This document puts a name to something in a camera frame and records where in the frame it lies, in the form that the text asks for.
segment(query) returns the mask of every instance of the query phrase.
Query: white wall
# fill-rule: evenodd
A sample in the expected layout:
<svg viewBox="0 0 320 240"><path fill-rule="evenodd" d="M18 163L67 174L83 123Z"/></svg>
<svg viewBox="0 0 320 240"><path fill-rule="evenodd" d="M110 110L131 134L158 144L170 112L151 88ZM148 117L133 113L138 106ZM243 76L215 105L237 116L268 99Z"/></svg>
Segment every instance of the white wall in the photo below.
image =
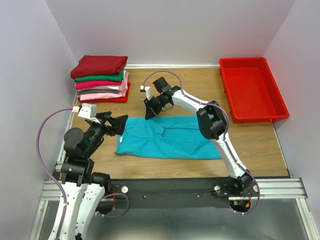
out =
<svg viewBox="0 0 320 240"><path fill-rule="evenodd" d="M70 106L77 64L42 0L0 1L0 239L29 238L44 178L36 155L42 120ZM53 171L69 113L45 126L41 153Z"/></svg>
<svg viewBox="0 0 320 240"><path fill-rule="evenodd" d="M262 56L295 0L46 0L76 59L218 64Z"/></svg>
<svg viewBox="0 0 320 240"><path fill-rule="evenodd" d="M297 0L265 53L289 110L275 124L288 169L302 177L320 230L320 1Z"/></svg>

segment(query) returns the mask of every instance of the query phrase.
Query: wood surface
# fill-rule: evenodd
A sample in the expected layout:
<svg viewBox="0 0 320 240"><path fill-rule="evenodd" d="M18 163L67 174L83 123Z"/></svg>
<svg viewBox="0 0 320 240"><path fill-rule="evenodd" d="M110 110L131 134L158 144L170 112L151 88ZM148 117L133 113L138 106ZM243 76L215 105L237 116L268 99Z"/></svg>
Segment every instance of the wood surface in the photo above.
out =
<svg viewBox="0 0 320 240"><path fill-rule="evenodd" d="M112 111L112 116L145 116L145 94L140 93L140 85L145 78L158 69L128 69L131 89L126 103L97 103L97 112ZM189 94L205 101L217 101L228 113L229 107L218 68L175 68L171 69L180 76L183 88ZM157 73L146 86L159 77L165 77L171 86L179 85L175 76L169 73ZM162 112L160 116L185 116L192 113L174 106ZM72 127L87 130L88 124L75 115ZM288 171L283 160L274 126L266 123L231 123L230 139L240 159L255 176L287 176ZM159 159L116 155L117 138L106 136L104 143L92 155L95 162L94 172L110 174L112 179L136 178L204 178L226 177L228 172L222 159L189 160Z"/></svg>

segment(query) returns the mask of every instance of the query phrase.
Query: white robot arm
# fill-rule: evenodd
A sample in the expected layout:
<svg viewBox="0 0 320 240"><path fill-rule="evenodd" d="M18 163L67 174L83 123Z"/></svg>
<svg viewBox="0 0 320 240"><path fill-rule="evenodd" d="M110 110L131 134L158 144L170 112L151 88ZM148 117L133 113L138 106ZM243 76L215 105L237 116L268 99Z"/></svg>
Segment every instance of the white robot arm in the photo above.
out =
<svg viewBox="0 0 320 240"><path fill-rule="evenodd" d="M73 127L64 134L66 158L61 167L61 193L55 222L49 240L85 240L96 208L111 190L108 174L92 173L91 155L104 141L104 135L122 135L128 115L111 117L111 112L97 114L97 106L84 103L74 106L74 112L90 125L86 132Z"/></svg>
<svg viewBox="0 0 320 240"><path fill-rule="evenodd" d="M150 87L140 86L140 91L146 94L144 100L145 119L148 120L158 115L166 104L178 105L196 114L201 134L214 144L226 165L229 177L234 180L234 193L244 192L251 184L252 178L246 174L245 170L247 168L232 146L229 134L224 134L227 127L226 119L221 110L212 106L213 104L218 105L218 103L212 101L211 105L206 105L208 104L207 101L182 91L180 87L171 87L163 77L154 81L153 85L160 93L157 97L153 96Z"/></svg>

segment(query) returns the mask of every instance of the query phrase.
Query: light pink folded shirt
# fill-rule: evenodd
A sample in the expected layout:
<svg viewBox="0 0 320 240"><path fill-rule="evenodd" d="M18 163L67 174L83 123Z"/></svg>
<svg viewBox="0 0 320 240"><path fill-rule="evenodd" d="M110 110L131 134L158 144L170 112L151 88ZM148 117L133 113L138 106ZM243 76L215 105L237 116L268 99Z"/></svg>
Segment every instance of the light pink folded shirt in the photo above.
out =
<svg viewBox="0 0 320 240"><path fill-rule="evenodd" d="M120 86L121 90L119 89L119 93L90 93L90 94L82 94L80 95L80 101L86 101L86 100L93 100L93 99L115 99L124 97L126 95L126 92L128 90L128 77L129 72L125 72L124 78L122 80L122 84Z"/></svg>

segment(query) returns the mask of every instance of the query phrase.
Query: stack of folded clothes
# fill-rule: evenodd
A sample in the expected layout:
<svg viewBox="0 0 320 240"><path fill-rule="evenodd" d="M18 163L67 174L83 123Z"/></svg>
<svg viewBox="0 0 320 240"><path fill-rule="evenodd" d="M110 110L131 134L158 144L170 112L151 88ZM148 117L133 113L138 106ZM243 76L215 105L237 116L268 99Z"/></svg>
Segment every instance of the stack of folded clothes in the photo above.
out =
<svg viewBox="0 0 320 240"><path fill-rule="evenodd" d="M80 102L127 102L130 83L127 56L85 55L71 71Z"/></svg>

